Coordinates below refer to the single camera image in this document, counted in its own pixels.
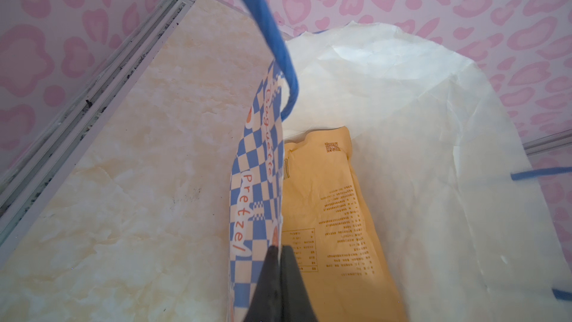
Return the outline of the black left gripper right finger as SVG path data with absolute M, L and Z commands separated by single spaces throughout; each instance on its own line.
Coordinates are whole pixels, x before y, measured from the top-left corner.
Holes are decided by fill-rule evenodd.
M 282 246 L 280 288 L 282 296 L 281 321 L 318 322 L 296 262 L 294 250 L 289 245 Z

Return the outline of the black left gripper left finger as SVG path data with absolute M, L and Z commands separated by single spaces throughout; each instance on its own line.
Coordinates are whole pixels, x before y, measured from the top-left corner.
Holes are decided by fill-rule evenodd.
M 279 248 L 270 246 L 265 256 L 253 299 L 244 322 L 277 322 L 282 320 Z

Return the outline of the tan kraft snack pouch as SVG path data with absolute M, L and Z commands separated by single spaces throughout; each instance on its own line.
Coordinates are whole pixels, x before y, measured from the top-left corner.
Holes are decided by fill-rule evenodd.
M 319 321 L 407 321 L 351 158 L 346 127 L 286 144 L 282 243 Z

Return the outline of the blue checkered paper bag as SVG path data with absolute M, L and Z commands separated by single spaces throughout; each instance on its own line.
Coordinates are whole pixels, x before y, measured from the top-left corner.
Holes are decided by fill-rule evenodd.
M 571 273 L 534 169 L 475 64 L 389 25 L 330 66 L 322 34 L 285 43 L 265 0 L 244 0 L 290 89 L 285 132 L 322 103 L 349 108 L 354 167 L 412 321 L 569 321 Z

